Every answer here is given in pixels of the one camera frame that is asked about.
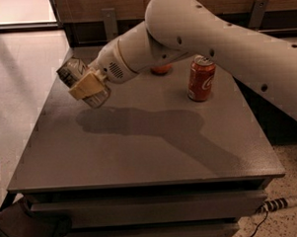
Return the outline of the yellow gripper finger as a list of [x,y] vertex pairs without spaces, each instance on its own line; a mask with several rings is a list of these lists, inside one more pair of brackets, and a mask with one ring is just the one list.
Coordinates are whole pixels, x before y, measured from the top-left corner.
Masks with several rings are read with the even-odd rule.
[[91,69],[68,92],[75,100],[89,98],[104,91],[106,78],[100,70]]

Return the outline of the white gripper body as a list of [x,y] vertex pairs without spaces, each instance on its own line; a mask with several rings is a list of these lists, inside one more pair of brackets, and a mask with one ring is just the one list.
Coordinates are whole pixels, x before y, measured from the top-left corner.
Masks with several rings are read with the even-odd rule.
[[125,83],[137,74],[130,70],[124,62],[124,59],[119,51],[118,41],[105,45],[89,66],[95,70],[99,70],[102,74],[107,76],[111,83]]

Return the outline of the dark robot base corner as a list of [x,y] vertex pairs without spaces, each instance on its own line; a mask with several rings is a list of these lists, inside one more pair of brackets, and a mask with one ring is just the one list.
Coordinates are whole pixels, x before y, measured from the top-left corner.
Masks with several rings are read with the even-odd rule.
[[71,219],[61,214],[37,214],[24,199],[0,212],[0,237],[65,237]]

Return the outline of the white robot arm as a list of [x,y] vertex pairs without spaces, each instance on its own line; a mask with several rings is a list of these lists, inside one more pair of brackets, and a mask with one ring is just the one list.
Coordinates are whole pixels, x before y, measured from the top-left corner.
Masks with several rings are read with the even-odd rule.
[[232,25],[195,0],[150,0],[145,19],[104,46],[69,93],[109,96],[107,84],[124,83],[147,68],[192,55],[209,58],[297,121],[297,44]]

